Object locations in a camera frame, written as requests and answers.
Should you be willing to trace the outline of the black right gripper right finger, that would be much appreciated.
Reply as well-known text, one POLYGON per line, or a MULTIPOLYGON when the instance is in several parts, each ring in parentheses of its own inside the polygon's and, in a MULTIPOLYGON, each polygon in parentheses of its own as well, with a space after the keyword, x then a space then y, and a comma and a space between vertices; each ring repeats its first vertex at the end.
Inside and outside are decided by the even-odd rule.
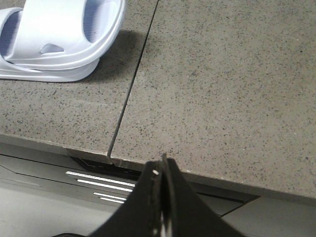
POLYGON ((176 161, 162 155, 161 201, 167 237, 242 237, 194 192, 176 161))

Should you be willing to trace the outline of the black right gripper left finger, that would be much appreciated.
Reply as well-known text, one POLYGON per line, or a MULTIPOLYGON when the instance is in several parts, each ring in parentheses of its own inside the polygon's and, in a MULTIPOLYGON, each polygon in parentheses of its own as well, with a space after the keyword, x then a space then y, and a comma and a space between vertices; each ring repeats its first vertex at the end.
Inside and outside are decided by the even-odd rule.
POLYGON ((161 236, 161 161, 149 161, 135 188, 117 211, 91 237, 161 236))

